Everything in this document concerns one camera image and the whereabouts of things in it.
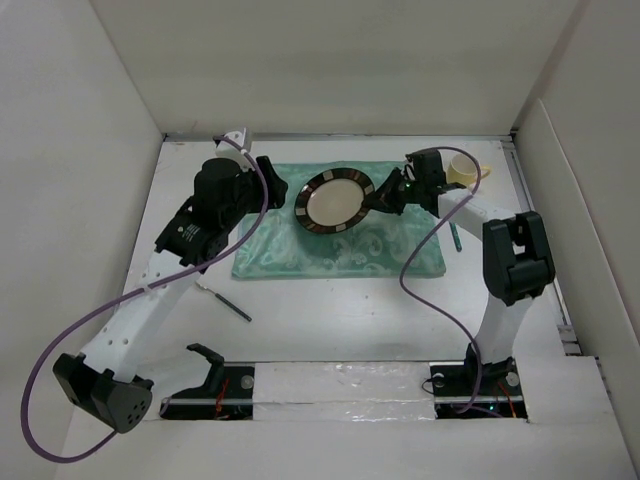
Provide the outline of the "green patterned placemat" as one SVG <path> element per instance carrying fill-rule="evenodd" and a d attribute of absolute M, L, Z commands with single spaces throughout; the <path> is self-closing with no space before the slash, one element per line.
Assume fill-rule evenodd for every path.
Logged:
<path fill-rule="evenodd" d="M 397 277 L 410 254 L 437 224 L 418 205 L 402 215 L 368 214 L 353 228 L 330 235 L 305 230 L 294 214 L 297 195 L 313 176 L 332 168 L 355 168 L 378 187 L 401 162 L 338 161 L 276 164 L 288 184 L 282 208 L 266 213 L 258 229 L 235 253 L 236 280 Z"/>

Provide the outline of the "dark rimmed dinner plate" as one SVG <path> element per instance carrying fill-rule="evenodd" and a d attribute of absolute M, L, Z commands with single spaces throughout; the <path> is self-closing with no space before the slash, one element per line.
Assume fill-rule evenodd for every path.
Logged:
<path fill-rule="evenodd" d="M 374 184 L 361 170 L 324 170 L 308 180 L 294 201 L 294 216 L 306 231 L 329 235 L 349 230 L 369 213 L 365 206 Z"/>

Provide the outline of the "knife with green handle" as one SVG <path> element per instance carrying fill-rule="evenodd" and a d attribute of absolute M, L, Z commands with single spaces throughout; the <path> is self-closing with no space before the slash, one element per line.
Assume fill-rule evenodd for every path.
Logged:
<path fill-rule="evenodd" d="M 451 235 L 452 235 L 452 239 L 454 242 L 454 247 L 456 249 L 456 251 L 458 253 L 460 253 L 463 250 L 463 245 L 461 242 L 461 238 L 457 229 L 457 226 L 454 223 L 450 223 L 450 231 L 451 231 Z"/>

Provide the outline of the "yellow mug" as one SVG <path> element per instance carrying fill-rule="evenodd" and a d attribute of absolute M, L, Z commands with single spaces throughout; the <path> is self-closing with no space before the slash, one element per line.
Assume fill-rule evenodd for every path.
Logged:
<path fill-rule="evenodd" d="M 449 183 L 459 183 L 467 188 L 472 188 L 479 179 L 485 179 L 490 174 L 490 167 L 481 166 L 480 171 L 477 171 L 474 162 L 463 154 L 455 155 L 446 170 Z"/>

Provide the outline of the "fork with dark handle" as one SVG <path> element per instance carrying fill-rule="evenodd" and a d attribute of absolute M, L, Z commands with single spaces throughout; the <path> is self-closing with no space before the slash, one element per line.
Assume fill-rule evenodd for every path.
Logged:
<path fill-rule="evenodd" d="M 203 291 L 203 292 L 206 292 L 206 293 L 212 295 L 219 302 L 221 302 L 223 305 L 225 305 L 228 309 L 233 311 L 236 315 L 238 315 L 240 318 L 242 318 L 246 322 L 252 322 L 253 321 L 252 317 L 248 313 L 243 311 L 241 308 L 239 308 L 237 305 L 235 305 L 233 302 L 228 300 L 226 297 L 224 297 L 220 293 L 218 293 L 218 292 L 214 291 L 213 289 L 201 284 L 200 282 L 196 282 L 195 286 L 200 291 Z"/>

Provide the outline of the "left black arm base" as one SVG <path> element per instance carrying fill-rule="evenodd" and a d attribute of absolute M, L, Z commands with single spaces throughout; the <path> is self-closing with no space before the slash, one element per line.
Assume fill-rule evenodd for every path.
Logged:
<path fill-rule="evenodd" d="M 241 421 L 253 419 L 255 365 L 225 362 L 222 355 L 199 343 L 186 349 L 205 360 L 205 376 L 193 386 L 164 397 L 159 407 L 163 420 Z"/>

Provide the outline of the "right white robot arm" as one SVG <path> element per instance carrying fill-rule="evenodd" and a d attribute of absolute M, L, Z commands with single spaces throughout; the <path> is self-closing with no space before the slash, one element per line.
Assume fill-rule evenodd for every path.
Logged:
<path fill-rule="evenodd" d="M 460 154 L 471 162 L 476 179 L 471 188 L 446 178 L 441 153 Z M 497 368 L 513 357 L 517 333 L 534 300 L 556 275 L 545 225 L 535 211 L 515 213 L 477 196 L 481 166 L 470 153 L 450 146 L 412 152 L 406 160 L 413 172 L 395 168 L 362 206 L 400 215 L 417 205 L 438 219 L 418 244 L 423 247 L 446 223 L 453 223 L 481 242 L 482 278 L 487 306 L 476 334 L 469 336 L 462 381 L 473 393 L 483 394 L 499 379 Z"/>

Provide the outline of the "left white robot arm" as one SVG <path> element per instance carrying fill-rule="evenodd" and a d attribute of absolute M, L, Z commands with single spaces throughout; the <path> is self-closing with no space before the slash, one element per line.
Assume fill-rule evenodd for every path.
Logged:
<path fill-rule="evenodd" d="M 146 345 L 178 300 L 228 245 L 248 214 L 284 205 L 287 183 L 270 159 L 244 171 L 229 158 L 204 162 L 194 190 L 155 242 L 140 278 L 141 294 L 124 301 L 76 355 L 63 354 L 53 373 L 71 402 L 117 433 L 131 431 L 152 401 L 154 382 L 139 373 Z"/>

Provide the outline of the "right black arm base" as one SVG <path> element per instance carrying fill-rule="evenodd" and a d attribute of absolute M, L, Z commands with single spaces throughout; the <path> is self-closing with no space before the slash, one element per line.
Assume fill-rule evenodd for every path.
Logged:
<path fill-rule="evenodd" d="M 421 389 L 432 396 L 437 420 L 528 418 L 513 356 L 478 371 L 469 345 L 463 360 L 430 362 Z"/>

